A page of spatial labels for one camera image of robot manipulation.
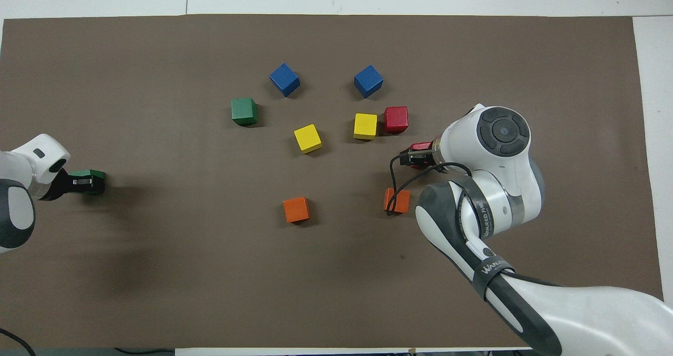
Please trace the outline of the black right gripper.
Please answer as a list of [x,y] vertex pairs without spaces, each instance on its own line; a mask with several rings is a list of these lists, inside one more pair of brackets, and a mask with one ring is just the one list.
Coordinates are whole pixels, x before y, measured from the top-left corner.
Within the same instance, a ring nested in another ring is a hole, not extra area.
[[437,165],[435,147],[430,145],[428,150],[405,150],[404,152],[400,152],[400,165],[409,167]]

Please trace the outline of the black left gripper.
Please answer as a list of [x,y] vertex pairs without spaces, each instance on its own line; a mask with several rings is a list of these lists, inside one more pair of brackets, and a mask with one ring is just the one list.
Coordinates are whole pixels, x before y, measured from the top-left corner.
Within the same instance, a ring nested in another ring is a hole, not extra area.
[[56,200],[69,193],[69,190],[71,193],[101,195],[105,191],[105,179],[100,176],[70,176],[62,168],[49,184],[48,191],[41,197],[41,201]]

